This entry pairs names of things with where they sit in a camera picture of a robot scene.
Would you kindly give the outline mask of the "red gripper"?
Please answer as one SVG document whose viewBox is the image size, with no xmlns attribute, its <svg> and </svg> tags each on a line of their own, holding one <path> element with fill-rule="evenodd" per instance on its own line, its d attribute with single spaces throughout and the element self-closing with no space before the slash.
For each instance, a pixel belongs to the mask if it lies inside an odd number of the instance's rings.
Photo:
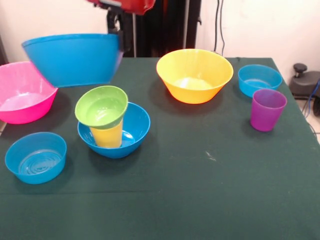
<svg viewBox="0 0 320 240">
<path fill-rule="evenodd" d="M 107 10 L 106 23 L 108 34 L 118 34 L 116 26 L 118 13 L 120 14 L 120 30 L 122 40 L 122 50 L 129 52 L 133 40 L 132 14 L 144 15 L 155 5 L 155 0 L 88 0 L 95 7 Z"/>
</svg>

